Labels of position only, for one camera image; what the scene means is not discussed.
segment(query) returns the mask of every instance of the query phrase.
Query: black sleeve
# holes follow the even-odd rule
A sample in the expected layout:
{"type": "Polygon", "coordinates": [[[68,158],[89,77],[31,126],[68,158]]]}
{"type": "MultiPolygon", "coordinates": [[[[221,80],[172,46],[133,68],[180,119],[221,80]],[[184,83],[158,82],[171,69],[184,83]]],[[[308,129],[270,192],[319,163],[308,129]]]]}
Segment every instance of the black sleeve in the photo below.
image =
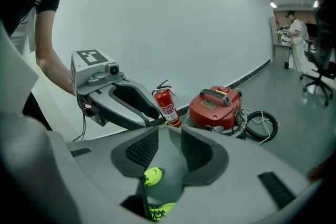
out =
{"type": "Polygon", "coordinates": [[[36,7],[36,14],[46,10],[56,11],[58,4],[59,0],[42,0],[42,2],[36,7]]]}

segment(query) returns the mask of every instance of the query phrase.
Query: fire extinguisher label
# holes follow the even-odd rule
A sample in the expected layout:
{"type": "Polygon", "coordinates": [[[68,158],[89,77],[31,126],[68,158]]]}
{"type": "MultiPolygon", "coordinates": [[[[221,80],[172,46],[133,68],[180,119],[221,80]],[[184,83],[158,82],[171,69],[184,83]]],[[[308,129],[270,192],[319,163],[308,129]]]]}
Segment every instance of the fire extinguisher label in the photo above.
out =
{"type": "Polygon", "coordinates": [[[175,111],[173,104],[170,104],[164,108],[160,108],[162,115],[166,118],[168,122],[176,121],[179,117],[175,111]]]}

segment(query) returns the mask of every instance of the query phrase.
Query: black cable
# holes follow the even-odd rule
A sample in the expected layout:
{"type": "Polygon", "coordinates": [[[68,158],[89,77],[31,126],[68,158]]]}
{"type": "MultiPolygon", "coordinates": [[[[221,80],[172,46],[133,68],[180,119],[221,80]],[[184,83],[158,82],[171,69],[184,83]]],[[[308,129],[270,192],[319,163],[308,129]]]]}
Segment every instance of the black cable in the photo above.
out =
{"type": "MultiPolygon", "coordinates": [[[[278,123],[277,120],[268,112],[263,111],[263,115],[268,117],[268,120],[272,123],[273,125],[273,132],[271,132],[271,135],[269,137],[269,139],[267,139],[266,141],[270,141],[272,140],[277,132],[278,132],[278,123]]],[[[261,111],[256,111],[251,113],[248,117],[247,117],[247,124],[249,121],[251,121],[253,118],[257,117],[257,116],[262,116],[261,111]]],[[[248,126],[246,126],[246,130],[245,130],[248,134],[250,134],[255,140],[257,141],[263,141],[265,140],[265,136],[258,134],[257,132],[253,131],[251,128],[249,128],[248,126]]]]}
{"type": "Polygon", "coordinates": [[[85,131],[86,131],[86,120],[85,120],[85,115],[83,114],[83,129],[82,129],[82,134],[78,137],[76,137],[74,140],[72,140],[73,142],[77,141],[78,139],[81,139],[81,141],[83,140],[84,136],[85,136],[85,131]]]}

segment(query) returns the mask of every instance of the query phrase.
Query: vacuum cleaner handle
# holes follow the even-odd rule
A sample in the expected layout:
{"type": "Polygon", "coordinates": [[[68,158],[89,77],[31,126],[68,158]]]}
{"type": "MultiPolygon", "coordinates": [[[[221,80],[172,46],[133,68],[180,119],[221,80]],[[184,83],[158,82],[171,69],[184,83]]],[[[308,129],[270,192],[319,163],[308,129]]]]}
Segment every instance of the vacuum cleaner handle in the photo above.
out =
{"type": "Polygon", "coordinates": [[[219,99],[222,99],[224,101],[224,106],[226,107],[229,107],[231,105],[229,98],[221,92],[216,92],[214,90],[209,90],[209,89],[203,89],[199,94],[201,96],[203,96],[204,94],[209,94],[219,99]]]}

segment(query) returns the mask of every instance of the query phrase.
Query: white wall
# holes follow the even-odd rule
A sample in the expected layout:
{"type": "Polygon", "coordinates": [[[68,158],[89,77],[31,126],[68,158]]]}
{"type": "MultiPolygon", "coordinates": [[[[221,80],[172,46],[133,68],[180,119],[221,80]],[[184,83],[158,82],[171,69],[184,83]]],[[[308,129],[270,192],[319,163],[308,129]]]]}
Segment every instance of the white wall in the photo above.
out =
{"type": "MultiPolygon", "coordinates": [[[[73,50],[99,48],[149,90],[169,79],[182,107],[271,58],[270,16],[269,0],[61,0],[53,44],[67,67],[73,50]]],[[[48,87],[79,132],[75,99],[48,87]]],[[[118,130],[87,121],[88,138],[118,130]]]]}

